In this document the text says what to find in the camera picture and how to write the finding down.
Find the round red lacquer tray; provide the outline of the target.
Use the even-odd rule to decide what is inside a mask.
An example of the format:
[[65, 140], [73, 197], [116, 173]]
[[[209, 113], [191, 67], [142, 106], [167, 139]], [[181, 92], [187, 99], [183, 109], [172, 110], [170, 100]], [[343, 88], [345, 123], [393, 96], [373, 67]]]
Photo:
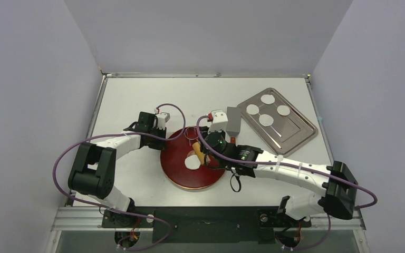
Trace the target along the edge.
[[183, 134], [178, 135], [180, 132], [178, 130], [170, 136], [173, 140], [166, 143], [166, 148], [160, 154], [160, 164], [166, 177], [185, 189], [203, 189], [215, 184], [225, 170], [203, 165], [198, 170], [186, 169], [184, 160], [195, 155], [192, 144], [198, 141], [198, 135], [195, 126], [186, 127]]

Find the wooden dough roller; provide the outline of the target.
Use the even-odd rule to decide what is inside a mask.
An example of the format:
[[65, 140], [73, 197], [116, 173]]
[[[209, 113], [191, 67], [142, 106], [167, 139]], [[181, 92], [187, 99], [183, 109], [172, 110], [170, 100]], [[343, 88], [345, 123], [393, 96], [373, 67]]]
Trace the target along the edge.
[[200, 143], [196, 141], [195, 143], [192, 144], [192, 148], [201, 165], [208, 166], [210, 164], [209, 155], [202, 152]]

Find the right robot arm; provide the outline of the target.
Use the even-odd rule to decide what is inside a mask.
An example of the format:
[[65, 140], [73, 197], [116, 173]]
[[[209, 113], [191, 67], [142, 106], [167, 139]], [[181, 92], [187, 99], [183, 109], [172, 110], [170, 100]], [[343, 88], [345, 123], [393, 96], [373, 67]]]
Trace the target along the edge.
[[309, 191], [306, 195], [282, 198], [276, 211], [281, 224], [290, 225], [319, 213], [342, 220], [352, 219], [357, 181], [345, 163], [299, 162], [257, 147], [229, 143], [224, 131], [211, 132], [207, 126], [198, 131], [203, 162], [207, 158], [215, 159], [215, 169], [230, 171], [237, 180], [241, 176], [275, 179]]

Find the white dough piece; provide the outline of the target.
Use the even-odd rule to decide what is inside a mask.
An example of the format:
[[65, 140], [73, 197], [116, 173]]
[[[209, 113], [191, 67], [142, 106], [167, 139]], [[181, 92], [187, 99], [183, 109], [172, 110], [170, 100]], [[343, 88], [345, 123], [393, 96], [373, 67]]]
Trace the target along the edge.
[[198, 170], [201, 166], [201, 162], [196, 155], [190, 155], [185, 158], [184, 165], [188, 170]]

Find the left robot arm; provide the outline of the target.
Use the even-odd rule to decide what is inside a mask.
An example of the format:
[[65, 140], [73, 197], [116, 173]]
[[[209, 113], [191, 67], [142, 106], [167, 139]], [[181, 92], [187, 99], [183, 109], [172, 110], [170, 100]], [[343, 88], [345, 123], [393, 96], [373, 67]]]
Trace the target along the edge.
[[110, 218], [124, 227], [136, 224], [135, 204], [115, 185], [116, 161], [131, 151], [149, 147], [166, 147], [167, 112], [140, 112], [138, 120], [122, 130], [120, 137], [98, 143], [80, 144], [68, 179], [68, 186], [80, 194], [88, 195], [98, 203], [117, 209]]

